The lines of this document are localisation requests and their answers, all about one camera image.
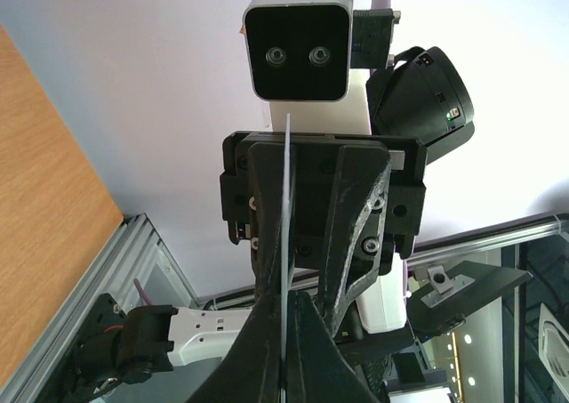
wooden surface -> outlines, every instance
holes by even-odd
[[[121,220],[0,27],[0,386]]]

camera lens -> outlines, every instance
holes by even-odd
[[[318,46],[310,51],[310,63],[317,67],[323,67],[330,61],[330,51],[325,47]]]
[[[286,54],[283,49],[280,47],[271,47],[267,50],[267,54],[265,54],[265,59],[267,60],[268,64],[273,67],[279,67],[283,63],[285,63]]]

white backdrop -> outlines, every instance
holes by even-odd
[[[221,142],[262,129],[238,31],[250,0],[0,0],[0,20],[126,214],[200,296],[252,283],[220,217]],[[369,0],[356,0],[356,7]],[[393,0],[393,51],[438,45],[473,140],[428,169],[421,240],[569,206],[567,0]]]

black camera face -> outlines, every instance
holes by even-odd
[[[266,101],[337,101],[348,90],[349,12],[338,5],[251,9],[252,83]]]

metal bracket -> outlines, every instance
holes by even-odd
[[[429,269],[429,277],[432,277],[431,285],[435,288],[435,290],[433,290],[432,292],[426,294],[421,298],[421,300],[429,308],[435,308],[436,306],[438,306],[438,304],[455,296],[457,293],[465,289],[467,286],[470,286],[475,281],[473,278],[464,276],[462,274],[456,276],[455,278],[449,279],[445,273],[445,270],[440,265],[437,265],[436,267],[432,268],[433,270],[437,269],[437,271],[439,271],[438,269],[440,268],[441,270],[443,270],[443,272],[440,271],[434,272],[434,274],[431,275]],[[439,276],[439,274],[445,278],[443,283],[438,282],[441,281],[441,277]]]

